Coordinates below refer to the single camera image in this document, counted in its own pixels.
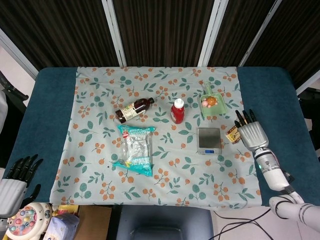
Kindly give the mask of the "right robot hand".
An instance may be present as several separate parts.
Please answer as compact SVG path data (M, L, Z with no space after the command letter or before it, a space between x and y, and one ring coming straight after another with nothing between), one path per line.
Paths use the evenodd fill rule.
M251 152L256 152L258 149L267 148L269 139L263 130L261 124L257 121L254 112L249 109L247 113L245 110L240 113L235 111L237 120L234 124L240 134L244 146Z

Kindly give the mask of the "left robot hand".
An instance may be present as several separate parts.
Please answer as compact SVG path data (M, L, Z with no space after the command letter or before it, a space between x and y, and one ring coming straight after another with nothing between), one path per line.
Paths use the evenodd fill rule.
M18 159L0 181L0 217L11 218L20 209L32 203L38 196L41 185L37 184L29 197L25 194L32 179L43 162L38 155Z

